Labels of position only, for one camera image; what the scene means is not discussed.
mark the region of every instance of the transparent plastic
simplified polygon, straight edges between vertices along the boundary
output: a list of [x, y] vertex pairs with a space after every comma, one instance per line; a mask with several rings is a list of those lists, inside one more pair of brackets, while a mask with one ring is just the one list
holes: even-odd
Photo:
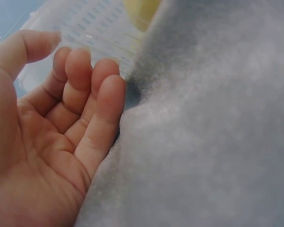
[[[101, 58], [120, 63], [126, 78], [144, 32], [160, 0], [40, 0], [42, 7], [23, 26], [25, 29], [61, 31], [60, 46], [88, 47], [92, 65]], [[27, 66], [19, 76], [28, 91], [40, 84], [51, 68], [52, 56]]]

